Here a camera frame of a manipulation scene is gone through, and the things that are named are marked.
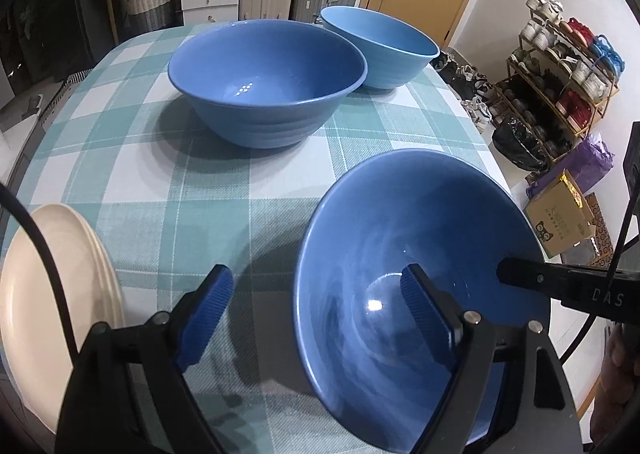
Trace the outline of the person's right hand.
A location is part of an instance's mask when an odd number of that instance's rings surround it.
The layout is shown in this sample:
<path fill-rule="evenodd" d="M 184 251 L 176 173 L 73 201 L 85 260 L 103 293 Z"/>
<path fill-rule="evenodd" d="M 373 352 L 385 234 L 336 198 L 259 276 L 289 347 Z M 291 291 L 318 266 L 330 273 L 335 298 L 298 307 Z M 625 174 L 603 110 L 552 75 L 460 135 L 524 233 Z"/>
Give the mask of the person's right hand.
<path fill-rule="evenodd" d="M 639 329 L 616 324 L 603 357 L 590 420 L 590 453 L 639 452 Z"/>

